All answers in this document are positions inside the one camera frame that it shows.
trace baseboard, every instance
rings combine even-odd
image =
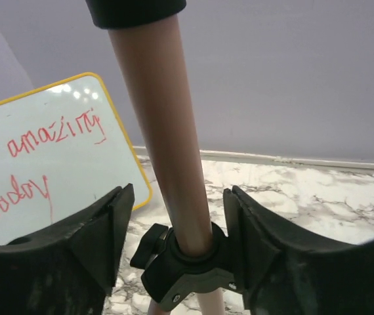
[[[134,149],[138,156],[148,155],[148,152],[144,146],[135,146]],[[296,159],[279,156],[264,156],[260,154],[221,152],[209,150],[200,150],[200,154],[202,159],[213,161],[229,161],[234,163],[252,163],[269,165],[313,166],[374,171],[374,163],[366,162],[328,161],[322,159]]]

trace yellow border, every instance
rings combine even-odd
[[[91,76],[91,77],[95,77],[101,84],[101,87],[102,87],[102,90],[104,91],[106,97],[107,97],[107,100],[108,100],[108,103],[110,104],[111,106],[111,109],[114,113],[114,116],[115,118],[117,119],[117,122],[120,126],[120,129],[121,131],[123,132],[123,135],[126,139],[126,142],[127,144],[129,145],[129,148],[130,148],[130,151],[132,152],[132,155],[133,157],[135,158],[135,161],[136,161],[136,164],[138,165],[139,167],[139,170],[140,170],[140,173],[142,174],[142,177],[149,189],[149,196],[148,196],[148,199],[144,202],[142,202],[141,204],[137,205],[136,207],[133,207],[133,211],[140,208],[140,207],[143,207],[144,205],[146,205],[147,203],[149,203],[149,201],[151,200],[152,198],[152,187],[150,186],[150,183],[149,183],[149,180],[148,180],[148,177],[146,177],[146,174],[142,168],[142,165],[140,164],[139,162],[139,159],[137,158],[137,155],[136,155],[136,152],[135,152],[135,149],[133,148],[133,145],[132,145],[132,142],[130,141],[129,139],[129,136],[127,135],[127,132],[126,132],[126,129],[124,128],[124,125],[123,125],[123,122],[121,121],[120,119],[120,116],[117,112],[117,109],[115,108],[115,106],[113,105],[113,101],[110,97],[110,94],[108,94],[108,91],[107,91],[107,88],[103,82],[103,80],[101,79],[101,77],[96,74],[96,73],[93,73],[93,72],[84,72],[84,73],[81,73],[81,74],[78,74],[78,75],[75,75],[73,77],[69,77],[67,79],[64,79],[64,80],[60,80],[60,81],[57,81],[57,82],[54,82],[54,83],[51,83],[49,85],[46,85],[44,87],[39,87],[38,89],[35,89],[35,90],[32,90],[32,91],[29,91],[29,92],[26,92],[26,93],[23,93],[23,94],[19,94],[19,95],[16,95],[16,96],[13,96],[13,97],[10,97],[10,98],[7,98],[6,100],[1,100],[0,101],[0,105],[4,105],[6,103],[9,103],[9,102],[12,102],[14,100],[19,100],[20,98],[23,98],[25,96],[29,96],[29,95],[32,95],[32,94],[35,94],[37,92],[41,92],[41,91],[44,91],[44,90],[47,90],[47,89],[50,89],[51,87],[55,87],[57,85],[61,85],[61,84],[65,84],[65,83],[68,83],[70,81],[74,81],[76,79],[79,79],[81,77],[87,77],[87,76]]]

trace tripod leg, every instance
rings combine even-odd
[[[211,220],[177,16],[109,31],[177,242],[191,256],[212,244]],[[224,314],[221,290],[199,295]],[[153,303],[149,314],[164,314]]]

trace marble surface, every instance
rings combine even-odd
[[[141,271],[129,266],[142,235],[153,225],[170,225],[154,172],[147,158],[141,162],[152,183],[154,197],[131,219],[114,294],[106,300],[104,315],[145,314],[150,298],[140,281]],[[225,227],[222,191],[238,185],[251,197],[279,215],[313,232],[350,243],[374,238],[374,172],[338,171],[203,161],[211,217]],[[248,314],[241,296],[224,293],[226,313]],[[173,315],[201,314],[189,297]]]

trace black clamp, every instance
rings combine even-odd
[[[212,223],[213,247],[204,256],[187,257],[172,228],[154,224],[142,237],[130,261],[145,270],[141,279],[151,298],[169,312],[191,293],[209,293],[220,287],[237,292],[228,237]]]

